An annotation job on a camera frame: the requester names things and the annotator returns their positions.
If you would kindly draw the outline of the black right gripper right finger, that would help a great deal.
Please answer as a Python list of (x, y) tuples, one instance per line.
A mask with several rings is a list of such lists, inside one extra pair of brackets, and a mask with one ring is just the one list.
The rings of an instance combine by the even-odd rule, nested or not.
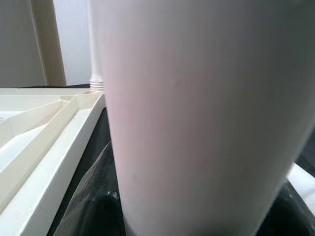
[(313, 236), (315, 217), (290, 182), (286, 182), (268, 213), (270, 236)]

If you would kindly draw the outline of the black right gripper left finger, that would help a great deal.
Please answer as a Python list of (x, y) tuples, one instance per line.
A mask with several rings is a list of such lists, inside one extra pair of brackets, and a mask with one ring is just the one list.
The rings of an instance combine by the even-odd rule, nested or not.
[(112, 143), (81, 178), (55, 236), (124, 236)]

